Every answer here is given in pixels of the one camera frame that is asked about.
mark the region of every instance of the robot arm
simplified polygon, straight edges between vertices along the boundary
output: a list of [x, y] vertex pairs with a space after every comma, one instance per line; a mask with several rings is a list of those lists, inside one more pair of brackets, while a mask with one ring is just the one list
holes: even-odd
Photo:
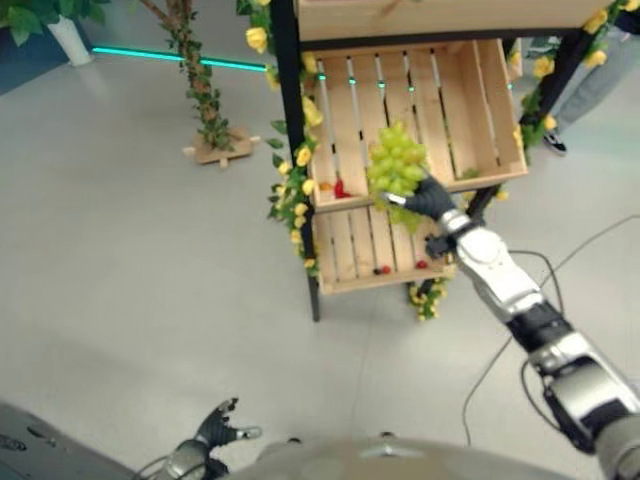
[[438, 222], [431, 255], [453, 253], [496, 317], [529, 355], [560, 430], [594, 454], [611, 479], [640, 478], [640, 399], [609, 360], [545, 298], [494, 232], [455, 208], [432, 177], [410, 198], [387, 200]]

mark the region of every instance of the sneaker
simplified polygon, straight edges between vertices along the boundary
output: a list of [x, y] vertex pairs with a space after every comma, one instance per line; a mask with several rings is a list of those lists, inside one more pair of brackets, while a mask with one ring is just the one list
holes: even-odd
[[567, 154], [567, 146], [562, 143], [562, 140], [560, 140], [556, 132], [549, 131], [544, 134], [542, 139], [547, 148], [559, 157], [564, 157]]

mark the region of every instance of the gray pants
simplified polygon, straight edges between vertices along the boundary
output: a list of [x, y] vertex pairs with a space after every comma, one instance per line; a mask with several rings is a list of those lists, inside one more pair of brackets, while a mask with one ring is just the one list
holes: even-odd
[[629, 35], [612, 27], [605, 43], [608, 48], [604, 65], [591, 69], [580, 66], [553, 107], [559, 132], [598, 106], [640, 59], [640, 35]]

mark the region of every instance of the black glove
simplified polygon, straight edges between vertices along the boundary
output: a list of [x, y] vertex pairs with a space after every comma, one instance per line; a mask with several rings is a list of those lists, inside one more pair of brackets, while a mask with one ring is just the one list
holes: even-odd
[[436, 222], [449, 210], [457, 207], [449, 192], [432, 176], [420, 182], [413, 197], [408, 197], [404, 208], [431, 217]]

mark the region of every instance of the red fruit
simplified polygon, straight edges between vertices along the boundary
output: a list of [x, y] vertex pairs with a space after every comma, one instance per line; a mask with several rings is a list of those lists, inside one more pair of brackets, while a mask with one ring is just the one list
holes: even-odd
[[333, 194], [336, 196], [336, 198], [342, 198], [342, 196], [344, 195], [344, 182], [341, 178], [339, 178], [336, 184], [333, 186]]

